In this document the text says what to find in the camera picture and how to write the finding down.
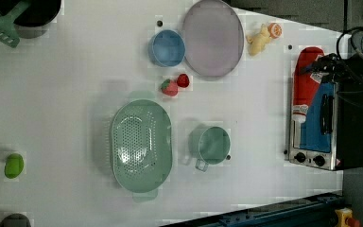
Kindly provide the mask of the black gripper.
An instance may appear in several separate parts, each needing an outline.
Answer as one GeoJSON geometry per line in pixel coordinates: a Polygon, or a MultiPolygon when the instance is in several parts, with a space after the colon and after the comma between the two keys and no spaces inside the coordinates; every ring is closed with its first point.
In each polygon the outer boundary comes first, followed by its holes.
{"type": "Polygon", "coordinates": [[[301,68],[301,74],[320,72],[322,73],[321,82],[339,83],[349,78],[343,61],[337,54],[331,53],[318,58],[316,61],[301,68]]]}

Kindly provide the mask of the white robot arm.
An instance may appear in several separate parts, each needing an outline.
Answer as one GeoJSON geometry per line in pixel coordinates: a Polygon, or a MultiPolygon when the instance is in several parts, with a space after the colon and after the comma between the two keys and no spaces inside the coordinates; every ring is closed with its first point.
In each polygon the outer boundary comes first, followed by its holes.
{"type": "Polygon", "coordinates": [[[322,76],[322,82],[363,81],[363,52],[353,54],[348,59],[340,59],[337,54],[317,56],[299,67],[299,74],[322,76]]]}

